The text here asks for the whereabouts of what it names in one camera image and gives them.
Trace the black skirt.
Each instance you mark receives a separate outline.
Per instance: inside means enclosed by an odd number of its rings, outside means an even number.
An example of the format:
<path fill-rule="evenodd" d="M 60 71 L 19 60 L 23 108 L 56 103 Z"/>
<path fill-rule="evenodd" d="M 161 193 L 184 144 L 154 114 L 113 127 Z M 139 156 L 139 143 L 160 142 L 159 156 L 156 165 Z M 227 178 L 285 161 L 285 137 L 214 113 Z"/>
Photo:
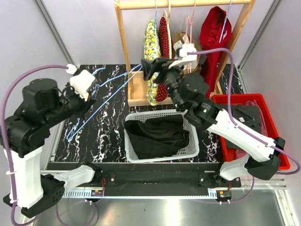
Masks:
<path fill-rule="evenodd" d="M 171 157 L 189 142 L 180 114 L 139 120 L 127 120 L 124 128 L 138 159 Z"/>

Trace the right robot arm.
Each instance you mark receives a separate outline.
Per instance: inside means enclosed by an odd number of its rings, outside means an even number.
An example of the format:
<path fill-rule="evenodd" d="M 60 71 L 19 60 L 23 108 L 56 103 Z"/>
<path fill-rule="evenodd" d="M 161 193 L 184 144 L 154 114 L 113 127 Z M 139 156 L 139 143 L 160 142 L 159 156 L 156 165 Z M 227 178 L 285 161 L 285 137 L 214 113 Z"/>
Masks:
<path fill-rule="evenodd" d="M 182 75 L 181 66 L 174 60 L 160 57 L 153 61 L 142 59 L 143 79 L 148 81 L 157 73 L 155 83 L 163 83 L 177 111 L 185 112 L 185 119 L 195 127 L 215 133 L 246 152 L 242 158 L 219 164 L 214 182 L 225 186 L 237 177 L 251 175 L 261 180 L 271 179 L 280 165 L 279 151 L 285 141 L 266 137 L 231 117 L 229 108 L 223 109 L 206 98 L 209 89 L 198 73 Z"/>

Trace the blue hanger of lemon skirt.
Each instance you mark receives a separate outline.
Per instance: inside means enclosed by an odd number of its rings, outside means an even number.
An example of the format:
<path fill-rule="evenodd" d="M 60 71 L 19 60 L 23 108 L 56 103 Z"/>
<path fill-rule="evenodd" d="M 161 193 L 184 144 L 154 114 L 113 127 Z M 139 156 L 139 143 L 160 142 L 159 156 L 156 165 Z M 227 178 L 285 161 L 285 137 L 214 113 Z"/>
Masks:
<path fill-rule="evenodd" d="M 154 25 L 157 26 L 157 11 L 158 11 L 158 8 L 157 8 L 157 1 L 154 0 L 155 2 L 155 17 L 154 17 Z"/>

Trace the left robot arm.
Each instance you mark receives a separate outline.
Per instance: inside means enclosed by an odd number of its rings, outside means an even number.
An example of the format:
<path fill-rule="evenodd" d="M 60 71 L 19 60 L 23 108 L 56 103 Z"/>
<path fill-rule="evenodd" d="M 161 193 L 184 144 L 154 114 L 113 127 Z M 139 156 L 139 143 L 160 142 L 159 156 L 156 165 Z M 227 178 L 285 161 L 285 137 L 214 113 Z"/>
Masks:
<path fill-rule="evenodd" d="M 16 178 L 17 206 L 32 218 L 56 205 L 65 191 L 81 184 L 97 186 L 102 169 L 90 162 L 60 175 L 42 175 L 40 156 L 50 129 L 73 115 L 83 117 L 96 102 L 82 99 L 73 87 L 59 95 L 53 79 L 35 79 L 25 86 L 23 102 L 14 114 L 5 119 Z"/>

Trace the lemon print skirt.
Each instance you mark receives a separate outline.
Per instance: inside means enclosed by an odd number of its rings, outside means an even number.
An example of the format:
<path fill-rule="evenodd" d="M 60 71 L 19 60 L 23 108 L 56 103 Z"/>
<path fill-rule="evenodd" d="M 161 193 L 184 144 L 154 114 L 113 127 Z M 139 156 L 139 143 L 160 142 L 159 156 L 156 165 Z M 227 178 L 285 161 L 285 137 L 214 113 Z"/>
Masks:
<path fill-rule="evenodd" d="M 159 46 L 158 30 L 155 19 L 148 22 L 143 39 L 143 56 L 144 59 L 154 61 L 156 58 L 161 57 L 161 51 Z M 152 77 L 147 80 L 147 92 L 146 97 L 151 106 L 156 106 L 158 84 L 155 83 L 158 73 L 154 73 Z"/>

